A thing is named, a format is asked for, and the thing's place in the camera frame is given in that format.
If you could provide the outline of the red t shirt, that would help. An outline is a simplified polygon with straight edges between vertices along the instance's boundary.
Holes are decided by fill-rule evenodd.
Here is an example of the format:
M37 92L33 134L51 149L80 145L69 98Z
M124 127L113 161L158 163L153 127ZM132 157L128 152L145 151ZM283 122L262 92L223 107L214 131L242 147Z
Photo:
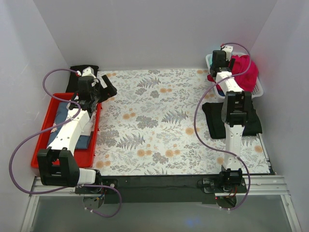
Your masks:
M207 79L217 84L217 89L228 92L253 92L258 77L258 68L251 61L250 56L233 56L235 64L233 72L218 72L217 75L208 74Z

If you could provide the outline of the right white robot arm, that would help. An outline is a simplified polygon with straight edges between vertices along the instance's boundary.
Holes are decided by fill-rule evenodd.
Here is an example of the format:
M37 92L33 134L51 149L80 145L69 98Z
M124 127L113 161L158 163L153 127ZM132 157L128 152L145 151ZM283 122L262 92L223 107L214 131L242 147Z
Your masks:
M231 58L233 47L214 50L210 74L225 95L221 118L225 126L226 140L219 186L224 190L235 190L242 182L241 140L250 114L251 93L243 90L232 76L235 60Z

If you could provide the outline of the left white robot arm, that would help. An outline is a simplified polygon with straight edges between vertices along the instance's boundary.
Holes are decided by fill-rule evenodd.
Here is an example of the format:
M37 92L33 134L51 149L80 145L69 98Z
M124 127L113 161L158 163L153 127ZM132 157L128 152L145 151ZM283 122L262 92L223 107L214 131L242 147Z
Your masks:
M37 154L41 182L47 186L75 187L94 184L97 171L80 168L74 158L75 147L97 105L117 94L106 75L99 80L83 74L78 89L70 99L66 116L55 139Z

